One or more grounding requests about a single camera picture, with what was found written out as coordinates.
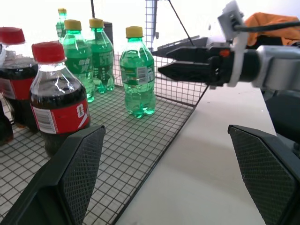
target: cable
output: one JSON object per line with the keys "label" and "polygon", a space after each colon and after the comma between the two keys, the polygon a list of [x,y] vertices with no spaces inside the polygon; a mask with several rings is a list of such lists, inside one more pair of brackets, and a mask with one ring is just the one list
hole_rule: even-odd
{"label": "cable", "polygon": [[188,37],[188,39],[189,39],[191,45],[192,45],[192,46],[195,46],[194,43],[193,43],[193,41],[192,41],[192,39],[191,39],[191,37],[188,35],[188,32],[187,32],[186,28],[184,27],[183,23],[181,22],[181,19],[179,18],[179,16],[178,16],[176,10],[174,9],[174,6],[173,6],[173,4],[171,3],[171,0],[168,0],[168,1],[169,1],[169,3],[170,3],[170,5],[171,5],[171,7],[172,7],[172,9],[173,9],[173,11],[174,11],[174,13],[176,14],[176,16],[177,16],[177,18],[178,18],[180,24],[182,25],[182,27],[183,27],[185,33],[187,34],[187,37]]}
{"label": "cable", "polygon": [[240,32],[264,32],[264,31],[279,30],[288,27],[298,27],[298,26],[300,26],[300,22],[283,22],[283,23],[277,23],[268,26],[258,26],[258,27],[246,27],[242,25],[235,25],[233,26],[233,30],[240,31]]}

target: red label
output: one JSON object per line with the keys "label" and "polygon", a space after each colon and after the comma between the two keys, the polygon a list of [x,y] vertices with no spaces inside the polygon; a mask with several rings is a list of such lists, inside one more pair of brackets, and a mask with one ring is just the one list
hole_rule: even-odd
{"label": "red label", "polygon": [[0,79],[0,90],[10,99],[28,100],[33,77],[23,80]]}
{"label": "red label", "polygon": [[90,121],[87,99],[60,109],[38,109],[32,106],[32,111],[39,130],[48,134],[75,132]]}

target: green soda bottle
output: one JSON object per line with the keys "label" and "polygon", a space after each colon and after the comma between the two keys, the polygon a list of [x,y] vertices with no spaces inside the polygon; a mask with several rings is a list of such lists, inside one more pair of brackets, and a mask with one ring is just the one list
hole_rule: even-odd
{"label": "green soda bottle", "polygon": [[62,43],[64,36],[66,35],[64,22],[67,19],[67,10],[65,8],[59,8],[58,14],[60,16],[60,20],[56,23],[56,32],[60,43]]}
{"label": "green soda bottle", "polygon": [[81,23],[65,20],[66,35],[63,40],[66,66],[85,86],[88,102],[94,101],[92,51],[81,34]]}
{"label": "green soda bottle", "polygon": [[94,84],[100,93],[114,89],[113,45],[103,27],[103,20],[90,19],[91,34],[87,41],[93,54]]}
{"label": "green soda bottle", "polygon": [[127,27],[128,44],[120,59],[125,89],[125,107],[129,114],[141,118],[154,113],[154,59],[142,41],[141,27]]}

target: barcode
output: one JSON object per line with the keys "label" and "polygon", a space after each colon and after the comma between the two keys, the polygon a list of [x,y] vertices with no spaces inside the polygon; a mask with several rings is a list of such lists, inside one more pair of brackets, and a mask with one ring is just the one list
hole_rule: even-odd
{"label": "barcode", "polygon": [[15,99],[15,92],[11,86],[10,80],[0,78],[0,89],[5,97]]}
{"label": "barcode", "polygon": [[56,134],[51,111],[33,107],[39,130],[48,134]]}
{"label": "barcode", "polygon": [[139,84],[147,83],[147,67],[139,67],[136,69],[139,78]]}

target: red bottle cap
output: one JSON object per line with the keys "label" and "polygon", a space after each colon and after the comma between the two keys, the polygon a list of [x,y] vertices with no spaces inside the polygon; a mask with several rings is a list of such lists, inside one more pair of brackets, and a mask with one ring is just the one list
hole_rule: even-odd
{"label": "red bottle cap", "polygon": [[23,30],[16,27],[0,27],[0,41],[5,45],[18,45],[25,42]]}
{"label": "red bottle cap", "polygon": [[62,62],[65,59],[62,44],[56,41],[42,42],[31,46],[34,60],[39,63]]}

